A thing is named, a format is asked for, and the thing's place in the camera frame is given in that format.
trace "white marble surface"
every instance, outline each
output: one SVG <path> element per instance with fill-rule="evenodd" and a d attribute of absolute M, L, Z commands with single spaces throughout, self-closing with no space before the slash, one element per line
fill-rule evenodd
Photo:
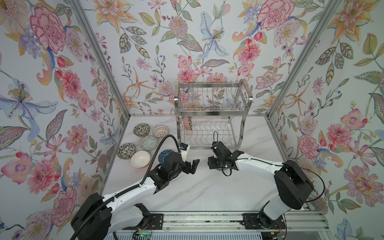
<path fill-rule="evenodd" d="M 235 117 L 232 121 L 235 133 L 240 131 L 240 120 L 241 117 Z M 133 128 L 142 122 L 151 126 L 151 134 L 156 126 L 165 125 L 170 134 L 177 136 L 175 117 L 131 117 L 122 144 L 131 142 L 135 144 L 137 151 L 141 150 L 139 142 L 142 138 L 133 134 Z M 176 151 L 172 139 L 168 138 L 164 142 L 159 153 L 165 149 Z M 258 158 L 282 162 L 263 117 L 247 117 L 240 150 Z M 180 173 L 168 187 L 140 202 L 150 211 L 250 211 L 259 210 L 277 194 L 273 182 L 249 172 L 233 171 L 231 176 L 226 177 L 221 171 L 210 170 L 207 161 L 212 155 L 211 150 L 190 150 L 187 161 L 200 159 L 196 173 Z M 104 194 L 118 191 L 141 180 L 146 169 L 147 167 L 134 168 L 130 159 L 116 157 Z"/>

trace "orange flower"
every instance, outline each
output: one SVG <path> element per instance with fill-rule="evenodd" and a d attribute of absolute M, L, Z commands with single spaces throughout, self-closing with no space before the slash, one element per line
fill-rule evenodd
<path fill-rule="evenodd" d="M 335 28 L 335 38 L 332 43 L 339 40 L 343 35 L 360 44 L 360 26 L 369 22 L 372 11 L 378 0 L 347 0 L 344 9 L 337 13 L 337 17 L 329 24 L 328 28 Z"/>
<path fill-rule="evenodd" d="M 93 8 L 96 15 L 96 23 L 100 24 L 109 21 L 120 33 L 121 22 L 125 23 L 140 23 L 128 10 L 133 4 L 125 0 L 93 0 L 97 5 Z"/>

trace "blue flower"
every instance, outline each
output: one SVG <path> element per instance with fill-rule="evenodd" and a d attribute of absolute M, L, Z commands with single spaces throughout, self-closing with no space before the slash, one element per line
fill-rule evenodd
<path fill-rule="evenodd" d="M 229 55 L 229 53 L 225 51 L 225 48 L 223 48 L 217 43 L 218 41 L 220 41 L 220 39 L 224 35 L 224 27 L 221 26 L 219 29 L 216 28 L 212 30 L 212 33 L 211 33 L 209 30 L 209 28 L 211 27 L 211 24 L 212 24 L 211 17 L 208 15 L 207 12 L 202 12 L 200 31 L 204 35 L 202 40 L 207 44 L 207 49 L 203 54 L 200 54 L 199 56 L 197 56 L 198 58 L 208 57 L 209 52 L 213 49 L 219 56 Z"/>
<path fill-rule="evenodd" d="M 40 127 L 35 121 L 38 113 L 48 114 L 56 109 L 57 102 L 42 101 L 40 103 L 30 103 L 32 97 L 28 86 L 18 79 L 13 79 L 14 85 L 8 85 L 10 90 L 8 94 L 12 99 L 6 98 L 0 94 L 0 109 L 3 109 L 7 118 L 14 118 L 15 116 L 25 117 L 30 125 L 31 130 L 28 134 L 27 140 L 33 141 L 40 133 Z"/>

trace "bowl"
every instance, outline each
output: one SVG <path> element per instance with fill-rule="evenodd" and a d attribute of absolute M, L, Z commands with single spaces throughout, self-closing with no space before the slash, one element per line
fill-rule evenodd
<path fill-rule="evenodd" d="M 145 137 L 149 133 L 149 125 L 146 123 L 140 123 L 133 128 L 133 133 L 138 137 Z"/>
<path fill-rule="evenodd" d="M 136 147 L 133 143 L 125 143 L 118 149 L 118 157 L 121 159 L 128 159 L 136 152 Z"/>
<path fill-rule="evenodd" d="M 158 139 L 164 138 L 169 133 L 169 129 L 166 126 L 157 126 L 153 129 L 152 135 Z"/>
<path fill-rule="evenodd" d="M 131 164 L 135 168 L 145 167 L 151 160 L 151 155 L 146 151 L 138 151 L 131 158 Z"/>
<path fill-rule="evenodd" d="M 157 138 L 154 136 L 146 136 L 140 141 L 140 147 L 144 151 L 151 151 L 157 146 Z"/>

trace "blue patterned bowl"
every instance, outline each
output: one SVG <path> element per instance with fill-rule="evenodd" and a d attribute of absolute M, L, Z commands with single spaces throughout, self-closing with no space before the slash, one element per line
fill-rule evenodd
<path fill-rule="evenodd" d="M 163 164 L 165 158 L 168 157 L 168 155 L 169 155 L 171 152 L 173 152 L 173 150 L 171 150 L 171 149 L 167 149 L 167 150 L 162 151 L 162 152 L 159 154 L 159 163 Z"/>

